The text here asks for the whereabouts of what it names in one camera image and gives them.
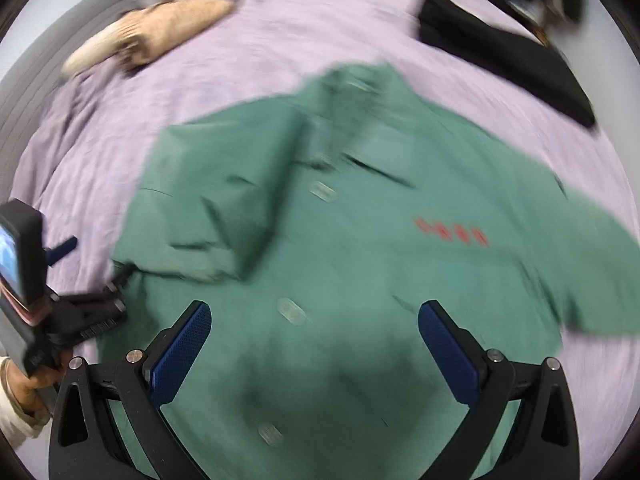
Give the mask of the person's left hand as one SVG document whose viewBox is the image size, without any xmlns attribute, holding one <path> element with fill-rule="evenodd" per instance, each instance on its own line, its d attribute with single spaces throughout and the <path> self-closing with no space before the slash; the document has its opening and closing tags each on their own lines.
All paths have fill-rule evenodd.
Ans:
<svg viewBox="0 0 640 480">
<path fill-rule="evenodd" d="M 66 365 L 67 363 L 63 362 L 59 368 L 40 366 L 32 376 L 27 376 L 10 358 L 7 358 L 2 364 L 3 377 L 6 378 L 12 399 L 17 402 L 23 412 L 35 414 L 44 409 L 39 391 L 62 382 Z"/>
</svg>

